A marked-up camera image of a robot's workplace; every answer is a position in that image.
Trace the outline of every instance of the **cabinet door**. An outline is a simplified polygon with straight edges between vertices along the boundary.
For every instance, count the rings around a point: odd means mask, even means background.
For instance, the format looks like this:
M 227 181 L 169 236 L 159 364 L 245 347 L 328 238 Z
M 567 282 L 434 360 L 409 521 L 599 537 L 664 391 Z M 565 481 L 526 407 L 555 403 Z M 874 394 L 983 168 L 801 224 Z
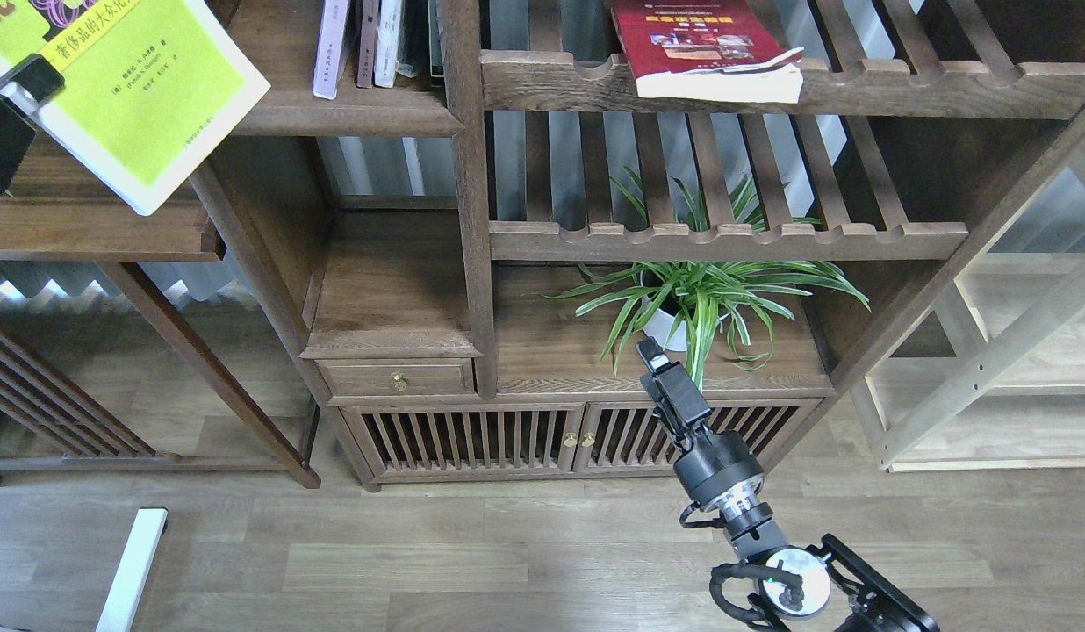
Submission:
M 583 408 L 343 408 L 343 415 L 371 471 L 382 480 L 459 480 L 570 471 Z
M 715 432 L 742 434 L 754 455 L 779 443 L 819 400 L 712 401 L 707 424 Z M 678 450 L 651 404 L 590 403 L 582 424 L 575 472 L 671 470 Z

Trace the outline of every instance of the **wooden shelf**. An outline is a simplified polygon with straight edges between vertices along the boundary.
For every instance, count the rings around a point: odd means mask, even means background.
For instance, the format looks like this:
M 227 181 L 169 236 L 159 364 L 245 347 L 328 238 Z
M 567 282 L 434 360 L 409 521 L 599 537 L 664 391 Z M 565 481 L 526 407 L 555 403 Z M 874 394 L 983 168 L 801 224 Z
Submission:
M 1069 119 L 1085 104 L 1085 63 L 1077 63 L 1085 59 L 1025 59 L 1016 63 L 1019 60 L 1012 61 L 1004 50 L 974 2 L 955 3 L 944 12 L 926 8 L 922 13 L 936 13 L 932 17 L 916 16 L 901 2 L 877 3 L 898 51 L 896 60 L 869 59 L 843 5 L 817 0 L 808 5 L 830 59 L 801 62 L 804 86 L 800 103 L 641 99 L 618 49 L 603 63 L 578 63 L 571 53 L 556 52 L 558 39 L 537 33 L 560 29 L 557 16 L 540 13 L 546 21 L 531 24 L 532 51 L 482 52 L 484 108 Z M 775 2 L 751 2 L 751 8 L 788 47 Z M 933 41 L 943 48 L 946 39 L 963 39 L 957 48 L 967 49 L 972 58 L 943 59 L 948 53 L 939 53 Z M 550 47 L 540 49 L 539 41 Z
M 547 300 L 582 285 L 577 268 L 507 265 L 495 278 L 495 328 L 499 342 L 499 393 L 579 396 L 588 401 L 639 400 L 639 377 L 647 372 L 634 350 L 640 334 L 624 349 L 618 375 L 611 371 L 612 355 L 599 363 L 616 308 L 605 307 L 574 317 L 578 300 Z M 715 341 L 706 363 L 704 392 L 711 399 L 775 399 L 827 396 L 834 389 L 820 365 L 816 342 L 807 330 L 800 304 L 790 304 L 794 321 L 775 319 L 778 349 L 756 371 L 732 363 L 726 341 Z M 763 325 L 752 323 L 755 336 Z M 764 351 L 762 345 L 752 352 Z
M 302 357 L 470 357 L 455 212 L 342 213 Z
M 706 113 L 688 113 L 700 192 L 711 215 L 710 231 L 691 231 L 675 218 L 664 148 L 655 115 L 634 116 L 639 172 L 651 226 L 629 231 L 612 216 L 609 167 L 601 115 L 582 115 L 582 155 L 586 168 L 586 215 L 550 220 L 550 137 L 546 121 L 526 128 L 526 220 L 489 222 L 492 257 L 523 261 L 776 261 L 776 260 L 944 260 L 968 236 L 961 223 L 912 223 L 894 190 L 867 119 L 844 117 L 848 142 L 867 175 L 867 195 L 848 210 L 840 192 L 816 118 L 790 118 L 808 180 L 818 200 L 820 226 L 796 223 L 783 194 L 770 134 L 761 115 L 742 115 L 752 175 L 765 211 L 766 229 L 733 224 L 729 192 L 714 125 Z M 852 222 L 852 216 L 866 218 Z
M 1085 104 L 1085 64 L 1023 63 L 997 76 L 981 62 L 941 62 L 915 73 L 903 60 L 859 60 L 832 72 L 825 60 L 801 64 L 800 103 L 717 103 L 642 99 L 627 60 L 598 65 L 570 52 L 484 51 L 484 108 L 490 111 L 844 113 L 864 116 L 1069 119 Z
M 234 134 L 275 136 L 454 136 L 445 97 L 425 80 L 391 89 L 355 87 L 354 59 L 335 100 L 312 96 L 320 35 L 316 0 L 241 0 L 229 33 L 272 85 Z
M 10 192 L 0 197 L 0 260 L 222 257 L 218 232 L 190 185 L 142 217 L 46 136 L 31 144 Z
M 889 428 L 944 379 L 944 359 L 888 359 L 859 396 L 864 424 Z M 933 428 L 893 471 L 1085 467 L 1085 395 L 983 396 Z
M 976 328 L 999 336 L 1047 288 L 1073 271 L 1081 254 L 988 254 L 959 283 L 975 305 Z M 1085 316 L 1054 332 L 1000 378 L 992 395 L 1085 393 Z

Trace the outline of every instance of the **book spine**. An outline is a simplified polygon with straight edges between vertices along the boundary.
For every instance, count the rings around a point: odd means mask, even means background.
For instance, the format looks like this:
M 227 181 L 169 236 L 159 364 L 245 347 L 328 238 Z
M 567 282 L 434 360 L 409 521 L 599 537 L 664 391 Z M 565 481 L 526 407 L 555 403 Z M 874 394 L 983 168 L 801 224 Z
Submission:
M 363 0 L 359 21 L 359 67 L 355 75 L 355 85 L 359 88 L 374 85 L 374 50 L 378 42 L 379 0 Z
M 312 73 L 312 93 L 334 99 L 339 76 L 343 74 L 343 49 L 347 25 L 348 0 L 324 0 L 317 43 L 317 65 Z
M 393 88 L 398 73 L 398 33 L 401 30 L 403 0 L 383 0 L 379 9 L 379 47 L 374 51 L 374 85 Z

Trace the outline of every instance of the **white book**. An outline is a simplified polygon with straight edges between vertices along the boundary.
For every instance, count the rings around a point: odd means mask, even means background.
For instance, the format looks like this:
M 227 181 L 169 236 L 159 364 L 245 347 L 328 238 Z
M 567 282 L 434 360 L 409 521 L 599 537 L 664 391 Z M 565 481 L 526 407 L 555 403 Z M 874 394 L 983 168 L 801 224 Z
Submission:
M 394 88 L 394 76 L 398 74 L 398 33 L 401 30 L 403 0 L 383 0 L 379 7 L 379 42 L 374 49 L 374 85 L 380 88 Z
M 339 90 L 339 77 L 343 75 L 352 51 L 352 3 L 358 4 L 358 0 L 324 0 L 320 16 L 320 39 L 317 43 L 317 65 L 312 73 L 312 93 L 317 97 L 334 99 Z

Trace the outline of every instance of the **spider plant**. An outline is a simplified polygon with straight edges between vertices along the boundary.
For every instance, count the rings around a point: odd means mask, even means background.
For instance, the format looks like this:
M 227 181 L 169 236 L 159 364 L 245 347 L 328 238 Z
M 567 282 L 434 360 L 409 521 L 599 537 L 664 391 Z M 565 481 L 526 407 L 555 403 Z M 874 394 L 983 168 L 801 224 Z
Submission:
M 630 179 L 641 187 L 639 176 L 631 168 L 626 168 Z M 624 188 L 614 179 L 624 197 L 634 204 L 638 213 L 647 217 L 643 200 Z M 711 225 L 703 203 L 691 195 L 679 179 L 675 184 L 684 191 L 687 200 L 690 219 L 688 226 L 694 231 L 705 231 Z M 756 229 L 764 229 L 764 213 L 756 202 L 756 188 L 752 177 L 743 176 L 731 192 L 735 220 L 751 224 Z M 752 263 L 752 261 L 730 261 L 730 263 L 643 263 L 637 261 L 629 268 L 620 269 L 610 275 L 596 276 L 590 269 L 579 265 L 583 275 L 590 282 L 578 286 L 571 291 L 550 296 L 550 299 L 573 299 L 573 296 L 589 295 L 602 289 L 623 285 L 622 289 L 604 293 L 588 300 L 574 312 L 575 316 L 590 313 L 602 304 L 620 303 L 618 315 L 610 329 L 601 359 L 614 347 L 614 372 L 618 368 L 620 357 L 626 349 L 633 332 L 647 326 L 655 311 L 667 305 L 675 308 L 675 320 L 668 337 L 676 329 L 687 328 L 687 371 L 702 388 L 703 367 L 711 349 L 715 343 L 715 334 L 720 329 L 726 334 L 726 341 L 731 356 L 743 364 L 751 364 L 744 369 L 764 367 L 775 352 L 775 329 L 773 316 L 794 319 L 794 314 L 783 304 L 775 300 L 777 295 L 812 295 L 807 287 L 841 291 L 855 296 L 864 307 L 869 309 L 867 296 L 847 280 L 843 269 L 826 261 L 770 261 L 769 263 Z M 754 337 L 750 331 L 748 315 L 755 315 L 765 327 L 768 334 L 768 351 L 756 355 L 743 355 L 738 345 L 750 346 Z

